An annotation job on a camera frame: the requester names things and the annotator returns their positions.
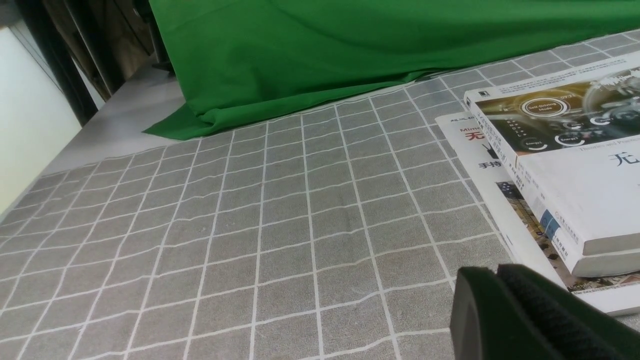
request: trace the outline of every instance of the green backdrop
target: green backdrop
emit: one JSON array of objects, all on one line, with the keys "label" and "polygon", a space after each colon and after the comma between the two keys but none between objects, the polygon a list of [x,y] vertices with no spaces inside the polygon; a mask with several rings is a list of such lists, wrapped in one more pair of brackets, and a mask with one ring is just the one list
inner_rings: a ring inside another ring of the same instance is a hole
[{"label": "green backdrop", "polygon": [[186,104],[179,140],[640,28],[640,0],[151,0]]}]

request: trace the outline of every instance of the gray grid tablecloth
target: gray grid tablecloth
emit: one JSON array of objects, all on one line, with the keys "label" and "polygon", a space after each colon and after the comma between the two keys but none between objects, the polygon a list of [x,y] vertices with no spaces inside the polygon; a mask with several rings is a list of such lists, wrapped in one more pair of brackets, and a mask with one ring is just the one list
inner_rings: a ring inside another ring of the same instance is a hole
[{"label": "gray grid tablecloth", "polygon": [[451,359],[457,269],[510,260],[434,119],[639,40],[45,176],[0,225],[0,359]]}]

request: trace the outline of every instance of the book cover graphic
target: book cover graphic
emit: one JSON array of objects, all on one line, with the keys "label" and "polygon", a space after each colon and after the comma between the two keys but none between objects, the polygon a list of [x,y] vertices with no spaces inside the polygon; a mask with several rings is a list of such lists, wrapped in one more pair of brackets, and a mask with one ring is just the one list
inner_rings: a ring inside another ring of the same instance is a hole
[{"label": "book cover graphic", "polygon": [[476,103],[518,155],[627,138],[640,135],[640,67]]},{"label": "book cover graphic", "polygon": [[580,292],[609,288],[611,286],[624,286],[628,284],[637,284],[640,282],[640,272],[631,274],[607,276],[607,277],[576,277],[571,274],[569,269],[563,263],[557,250],[551,244],[551,240],[544,232],[544,228],[540,225],[531,208],[524,200],[516,185],[511,181],[501,181],[495,183],[501,190],[504,197],[509,201],[511,208],[516,212],[522,223],[529,230],[529,234],[536,240],[540,250],[549,260],[551,266],[554,267],[558,276],[570,292]]}]

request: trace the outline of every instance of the book spine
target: book spine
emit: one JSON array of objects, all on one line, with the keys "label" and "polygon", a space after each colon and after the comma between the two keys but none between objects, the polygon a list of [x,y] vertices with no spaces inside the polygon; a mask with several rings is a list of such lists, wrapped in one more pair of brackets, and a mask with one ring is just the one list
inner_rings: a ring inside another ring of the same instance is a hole
[{"label": "book spine", "polygon": [[502,167],[506,168],[510,178],[531,207],[531,211],[533,211],[545,229],[545,234],[551,239],[552,245],[556,248],[556,251],[569,271],[572,272],[577,263],[582,259],[580,254],[581,249],[578,248],[577,244],[569,240],[570,236],[554,216],[554,214],[556,214],[554,209],[549,208],[548,203],[544,201],[544,199],[541,199],[543,195],[538,196],[539,186],[537,186],[531,174],[525,174],[519,164],[517,164],[518,156],[508,145],[506,139],[493,127],[489,119],[480,111],[475,103],[472,103],[470,107],[488,143],[502,162]]},{"label": "book spine", "polygon": [[[574,247],[577,247],[578,251],[582,254],[584,249],[584,237],[580,236],[578,233],[578,227],[575,225],[575,222],[570,219],[570,213],[564,211],[563,208],[558,204],[557,197],[553,195],[552,192],[548,191],[545,186],[544,180],[540,179],[543,177],[534,176],[533,173],[542,174],[543,170],[537,168],[537,166],[533,166],[534,169],[529,169],[522,164],[518,164],[519,173],[522,174],[524,178],[525,185],[528,186],[529,191],[532,192],[532,196],[535,196],[537,201],[539,201],[542,206],[545,208],[544,210],[548,210],[553,214],[554,218],[558,221],[562,229],[565,231],[567,237],[571,239],[574,243]],[[538,214],[534,211],[539,220],[542,219],[543,213]]]}]

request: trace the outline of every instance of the stack of books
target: stack of books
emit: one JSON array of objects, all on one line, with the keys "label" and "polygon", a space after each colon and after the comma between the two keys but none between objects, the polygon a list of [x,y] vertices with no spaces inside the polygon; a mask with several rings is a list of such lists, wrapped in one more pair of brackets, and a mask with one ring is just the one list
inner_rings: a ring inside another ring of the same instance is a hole
[{"label": "stack of books", "polygon": [[465,102],[573,275],[640,270],[640,52]]},{"label": "stack of books", "polygon": [[436,121],[514,259],[603,311],[639,310],[640,52],[465,102]]}]

